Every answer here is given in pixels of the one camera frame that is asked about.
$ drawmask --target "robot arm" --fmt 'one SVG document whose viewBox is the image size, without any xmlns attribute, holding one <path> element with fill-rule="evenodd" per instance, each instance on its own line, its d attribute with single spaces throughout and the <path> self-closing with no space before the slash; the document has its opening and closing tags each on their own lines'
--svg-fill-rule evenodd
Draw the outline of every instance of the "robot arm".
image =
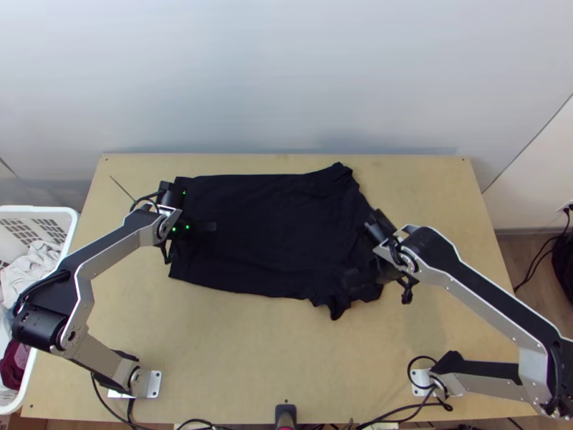
<svg viewBox="0 0 573 430">
<path fill-rule="evenodd" d="M 162 247 L 179 221 L 185 191 L 162 182 L 158 202 L 130 212 L 123 225 L 65 257 L 48 277 L 24 291 L 16 303 L 14 339 L 62 356 L 92 372 L 104 387 L 133 397 L 156 397 L 161 373 L 140 367 L 136 357 L 111 350 L 88 333 L 94 305 L 91 281 L 141 246 Z M 503 288 L 464 263 L 454 247 L 430 227 L 396 229 L 376 211 L 365 225 L 379 257 L 384 282 L 405 288 L 412 299 L 418 282 L 439 285 L 491 323 L 519 347 L 519 363 L 467 361 L 446 353 L 431 369 L 416 371 L 421 386 L 439 396 L 466 391 L 529 402 L 540 414 L 573 414 L 573 342 Z M 420 396 L 427 391 L 418 390 Z"/>
<path fill-rule="evenodd" d="M 441 286 L 519 347 L 519 363 L 467 361 L 460 353 L 449 351 L 431 369 L 416 371 L 423 378 L 418 385 L 436 385 L 442 399 L 470 391 L 526 401 L 541 415 L 570 419 L 570 339 L 563 338 L 548 320 L 464 263 L 456 247 L 435 229 L 407 225 L 397 230 L 380 211 L 366 227 L 371 240 L 377 243 L 373 251 L 382 259 L 383 274 L 387 279 L 402 280 L 405 294 L 417 282 Z M 417 391 L 419 396 L 427 394 Z"/>
<path fill-rule="evenodd" d="M 59 355 L 91 371 L 104 387 L 133 397 L 157 397 L 161 372 L 111 350 L 88 332 L 94 306 L 92 280 L 139 247 L 160 246 L 181 215 L 182 191 L 162 182 L 158 203 L 131 211 L 120 228 L 65 257 L 48 277 L 19 297 L 14 339 Z"/>
</svg>

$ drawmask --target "white cloth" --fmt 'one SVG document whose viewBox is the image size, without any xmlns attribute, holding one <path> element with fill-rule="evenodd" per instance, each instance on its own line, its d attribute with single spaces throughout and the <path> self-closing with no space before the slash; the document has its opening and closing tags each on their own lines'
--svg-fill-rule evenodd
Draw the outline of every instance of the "white cloth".
<svg viewBox="0 0 573 430">
<path fill-rule="evenodd" d="M 14 306 L 22 291 L 56 267 L 61 250 L 60 245 L 36 240 L 30 244 L 28 254 L 0 270 L 2 304 L 6 309 Z"/>
</svg>

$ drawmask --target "white laundry basket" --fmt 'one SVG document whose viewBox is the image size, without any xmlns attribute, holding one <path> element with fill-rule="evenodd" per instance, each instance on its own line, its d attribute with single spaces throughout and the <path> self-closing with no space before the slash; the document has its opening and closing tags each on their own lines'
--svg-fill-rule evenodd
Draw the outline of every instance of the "white laundry basket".
<svg viewBox="0 0 573 430">
<path fill-rule="evenodd" d="M 40 206 L 0 206 L 0 269 L 28 252 L 35 240 L 62 245 L 60 261 L 69 251 L 77 226 L 78 214 L 70 208 Z M 0 358 L 11 336 L 0 328 Z M 28 388 L 37 350 L 32 348 L 24 371 L 20 391 L 16 397 L 0 395 L 0 415 L 9 415 L 20 409 Z"/>
</svg>

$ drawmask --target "black cable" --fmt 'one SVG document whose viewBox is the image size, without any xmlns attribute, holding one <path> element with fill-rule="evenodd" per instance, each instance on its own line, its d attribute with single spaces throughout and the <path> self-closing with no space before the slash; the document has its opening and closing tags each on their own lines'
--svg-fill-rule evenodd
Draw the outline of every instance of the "black cable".
<svg viewBox="0 0 573 430">
<path fill-rule="evenodd" d="M 550 249 L 549 251 L 547 251 L 545 254 L 543 254 L 541 256 L 541 258 L 539 258 L 539 260 L 536 262 L 537 258 L 539 257 L 539 255 L 543 252 L 545 246 L 552 240 L 556 240 L 557 242 L 559 242 L 559 239 L 561 239 L 566 233 L 567 230 L 569 229 L 569 224 L 571 223 L 571 215 L 570 215 L 570 209 L 569 208 L 563 208 L 563 212 L 565 213 L 565 215 L 567 215 L 567 224 L 565 225 L 565 228 L 563 229 L 563 231 L 561 232 L 561 234 L 557 235 L 557 236 L 553 236 L 550 237 L 549 239 L 547 239 L 545 241 L 545 243 L 543 243 L 543 245 L 541 246 L 541 248 L 539 249 L 539 251 L 537 252 L 537 254 L 535 255 L 535 257 L 533 258 L 533 260 L 531 261 L 531 264 L 529 265 L 529 268 L 527 269 L 527 273 L 525 275 L 525 278 L 523 281 L 521 281 L 520 283 L 518 283 L 518 285 L 516 285 L 514 287 L 514 292 L 516 292 L 517 290 L 519 290 L 519 288 L 521 288 L 523 285 L 525 285 L 527 282 L 529 282 L 531 280 L 531 278 L 535 275 L 535 271 L 537 270 L 537 267 L 539 266 L 539 264 L 541 263 L 541 261 L 543 261 L 543 259 L 545 257 L 547 257 L 549 254 L 551 254 L 554 250 L 555 250 L 555 246 Z"/>
<path fill-rule="evenodd" d="M 420 413 L 422 408 L 425 408 L 426 406 L 442 406 L 446 411 L 452 412 L 452 410 L 453 410 L 452 405 L 448 405 L 447 403 L 442 402 L 440 399 L 438 399 L 437 403 L 428 403 L 428 400 L 430 399 L 433 392 L 437 388 L 438 388 L 437 386 L 432 387 L 430 389 L 430 391 L 428 392 L 428 394 L 426 395 L 426 397 L 424 398 L 424 400 L 422 400 L 422 403 L 419 403 L 417 405 L 402 406 L 401 408 L 394 409 L 393 411 L 390 411 L 384 415 L 381 415 L 381 416 L 373 419 L 372 421 L 368 421 L 366 423 L 360 424 L 359 426 L 356 426 L 356 430 L 363 430 L 368 426 L 372 426 L 373 424 L 378 424 L 378 423 L 394 423 L 394 424 L 405 423 L 406 421 L 409 421 L 409 420 L 415 418 Z M 393 419 L 393 420 L 387 420 L 386 419 L 389 416 L 395 415 L 398 412 L 407 411 L 408 409 L 415 409 L 415 411 L 413 414 L 407 416 L 406 418 Z"/>
<path fill-rule="evenodd" d="M 102 398 L 102 395 L 100 394 L 100 390 L 97 389 L 97 384 L 95 383 L 95 378 L 92 375 L 92 385 L 94 386 L 94 391 L 95 391 L 95 395 L 97 396 L 97 399 L 100 401 L 100 403 L 103 405 L 104 408 L 107 409 L 107 411 L 112 414 L 118 421 L 123 422 L 124 424 L 128 425 L 129 427 L 131 427 L 133 430 L 154 430 L 154 429 L 150 429 L 149 427 L 144 427 L 141 426 L 139 424 L 136 424 L 133 422 L 133 418 L 131 416 L 132 412 L 133 412 L 133 405 L 135 403 L 135 399 L 131 398 L 130 402 L 127 404 L 127 419 L 124 419 L 123 417 L 121 417 L 119 414 L 117 414 L 115 411 L 113 411 L 113 409 L 111 409 L 109 407 L 109 405 L 107 405 L 107 403 L 105 403 L 104 399 Z M 201 423 L 201 424 L 205 424 L 207 427 L 203 427 L 202 429 L 198 429 L 198 430 L 213 430 L 213 429 L 218 429 L 218 430 L 232 430 L 228 427 L 224 427 L 224 426 L 216 426 L 215 424 L 212 424 L 211 422 L 204 420 L 204 419 L 188 419 L 187 421 L 185 421 L 183 424 L 181 424 L 177 430 L 182 430 L 187 424 L 191 424 L 191 423 Z"/>
<path fill-rule="evenodd" d="M 28 300 L 28 297 L 30 295 L 33 295 L 35 292 L 38 292 L 39 290 L 45 288 L 46 286 L 52 285 L 54 282 L 67 281 L 70 276 L 71 274 L 67 270 L 60 270 L 58 273 L 51 274 L 48 277 L 45 277 L 44 279 L 41 279 L 38 282 L 35 282 L 34 284 L 27 287 L 24 291 L 20 293 L 20 295 L 16 299 L 16 302 L 14 303 L 12 309 L 14 317 L 18 315 L 21 306 L 26 302 L 26 300 Z"/>
<path fill-rule="evenodd" d="M 191 423 L 201 423 L 201 424 L 205 424 L 207 427 L 205 427 L 205 429 L 212 429 L 213 428 L 213 424 L 210 423 L 209 421 L 206 421 L 204 419 L 199 419 L 199 418 L 192 418 L 192 419 L 188 419 L 187 421 L 185 421 L 184 423 L 182 423 L 177 430 L 183 430 L 183 428 L 187 425 L 187 424 L 191 424 Z"/>
<path fill-rule="evenodd" d="M 412 366 L 418 360 L 430 360 L 434 364 L 437 364 L 438 362 L 436 360 L 434 360 L 433 358 L 428 357 L 427 355 L 419 355 L 418 357 L 414 357 L 412 360 L 410 360 L 410 362 L 408 363 L 408 367 L 406 368 L 406 371 L 408 372 L 408 380 L 410 381 L 410 383 L 413 386 L 418 387 L 420 390 L 429 390 L 430 388 L 434 387 L 433 383 L 431 383 L 429 386 L 419 386 L 417 383 L 415 383 L 412 380 Z"/>
<path fill-rule="evenodd" d="M 163 192 L 163 190 L 161 190 L 161 191 L 156 191 L 155 193 L 151 193 L 151 194 L 148 194 L 147 196 L 143 196 L 143 197 L 138 198 L 137 200 L 135 200 L 135 201 L 132 203 L 132 205 L 131 205 L 131 207 L 130 207 L 130 212 L 133 211 L 133 209 L 135 209 L 135 207 L 136 207 L 139 203 L 141 203 L 142 201 L 150 201 L 150 202 L 153 203 L 153 205 L 155 206 L 155 210 L 157 210 L 157 203 L 155 203 L 154 200 L 151 200 L 151 199 L 152 199 L 153 197 L 159 196 L 162 192 Z"/>
<path fill-rule="evenodd" d="M 521 427 L 519 424 L 516 423 L 516 421 L 513 418 L 507 418 L 509 421 L 511 421 L 512 423 L 514 423 L 514 426 L 517 427 L 519 430 L 524 430 L 523 427 Z"/>
<path fill-rule="evenodd" d="M 135 397 L 134 398 L 130 398 L 129 401 L 127 401 L 127 421 L 129 421 L 131 424 L 133 423 L 133 418 L 131 416 L 132 412 L 133 412 L 133 406 L 135 405 Z M 131 430 L 137 430 L 137 427 L 134 426 L 130 426 Z"/>
<path fill-rule="evenodd" d="M 112 414 L 118 421 L 123 422 L 124 424 L 127 424 L 128 426 L 130 426 L 132 429 L 139 429 L 139 430 L 154 430 L 154 429 L 150 429 L 149 427 L 144 427 L 144 426 L 140 426 L 139 424 L 134 424 L 134 423 L 130 423 L 128 420 L 124 419 L 123 417 L 121 417 L 120 415 L 118 415 L 117 413 L 115 413 L 115 411 L 113 411 L 113 409 L 111 409 L 107 403 L 105 403 L 104 399 L 102 398 L 102 395 L 100 394 L 100 390 L 97 389 L 97 384 L 95 383 L 95 378 L 92 374 L 92 385 L 94 386 L 94 391 L 95 391 L 95 395 L 97 396 L 97 399 L 100 401 L 100 403 L 103 405 L 104 408 L 107 409 L 107 411 Z"/>
</svg>

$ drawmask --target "dark red cloth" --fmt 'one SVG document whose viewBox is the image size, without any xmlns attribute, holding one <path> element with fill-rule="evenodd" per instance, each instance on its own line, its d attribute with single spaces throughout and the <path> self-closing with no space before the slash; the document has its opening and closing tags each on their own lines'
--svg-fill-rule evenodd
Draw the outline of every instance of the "dark red cloth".
<svg viewBox="0 0 573 430">
<path fill-rule="evenodd" d="M 6 346 L 4 358 L 0 360 L 0 376 L 2 377 L 2 383 L 7 388 L 20 389 L 28 352 L 29 347 L 15 340 L 10 340 L 8 346 Z"/>
</svg>

